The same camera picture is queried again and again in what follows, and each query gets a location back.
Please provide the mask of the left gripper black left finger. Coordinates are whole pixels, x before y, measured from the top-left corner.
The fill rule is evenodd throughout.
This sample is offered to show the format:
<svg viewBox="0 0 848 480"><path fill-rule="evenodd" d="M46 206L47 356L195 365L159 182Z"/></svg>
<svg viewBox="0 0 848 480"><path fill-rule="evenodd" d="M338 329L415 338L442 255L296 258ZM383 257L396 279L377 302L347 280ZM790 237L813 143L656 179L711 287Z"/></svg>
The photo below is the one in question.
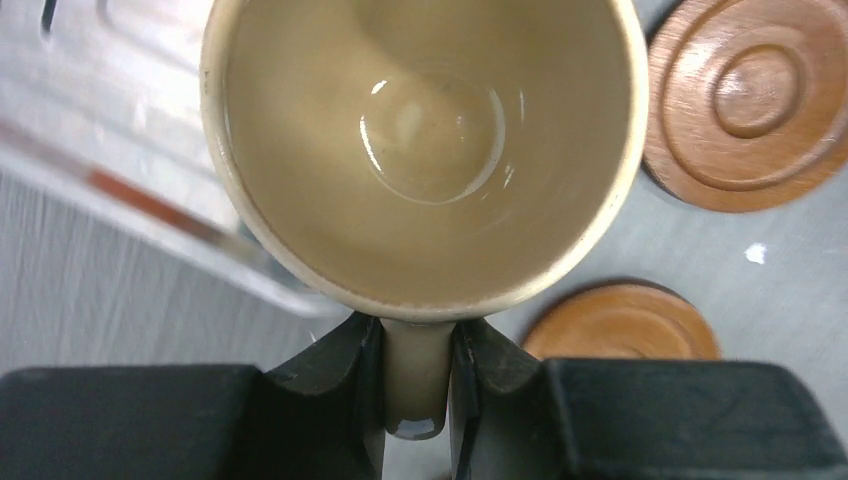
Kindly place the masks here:
<svg viewBox="0 0 848 480"><path fill-rule="evenodd" d="M354 314L284 364L26 368L1 379L5 479L377 479L383 332Z"/></svg>

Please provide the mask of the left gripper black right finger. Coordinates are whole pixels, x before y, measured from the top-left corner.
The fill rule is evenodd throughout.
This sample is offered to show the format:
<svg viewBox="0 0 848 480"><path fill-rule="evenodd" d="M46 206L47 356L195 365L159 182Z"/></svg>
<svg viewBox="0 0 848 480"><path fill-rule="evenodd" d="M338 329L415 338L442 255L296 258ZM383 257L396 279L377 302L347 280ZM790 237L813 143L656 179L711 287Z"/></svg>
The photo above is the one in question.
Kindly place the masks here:
<svg viewBox="0 0 848 480"><path fill-rule="evenodd" d="M458 479L843 479L847 454L772 364L539 361L482 320L453 332Z"/></svg>

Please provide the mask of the beige mug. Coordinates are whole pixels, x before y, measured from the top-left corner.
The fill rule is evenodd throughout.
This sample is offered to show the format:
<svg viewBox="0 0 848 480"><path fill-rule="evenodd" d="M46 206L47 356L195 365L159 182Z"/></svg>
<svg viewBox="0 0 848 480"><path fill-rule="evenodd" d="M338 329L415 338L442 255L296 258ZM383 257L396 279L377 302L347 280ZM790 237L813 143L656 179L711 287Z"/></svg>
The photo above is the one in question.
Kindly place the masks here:
<svg viewBox="0 0 848 480"><path fill-rule="evenodd" d="M252 234L380 320L384 427L405 440L443 428L456 324L572 270L645 143L629 1L216 1L199 83Z"/></svg>

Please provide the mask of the metal tray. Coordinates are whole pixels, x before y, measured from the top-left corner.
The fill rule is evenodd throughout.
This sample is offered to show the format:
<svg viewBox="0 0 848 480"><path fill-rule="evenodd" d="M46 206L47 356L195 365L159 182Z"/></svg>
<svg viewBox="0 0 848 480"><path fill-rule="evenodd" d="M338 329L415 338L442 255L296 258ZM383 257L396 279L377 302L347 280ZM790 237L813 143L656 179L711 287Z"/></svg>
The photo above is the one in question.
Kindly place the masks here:
<svg viewBox="0 0 848 480"><path fill-rule="evenodd" d="M202 132L207 1L5 1L1 167L299 318L347 309L252 237Z"/></svg>

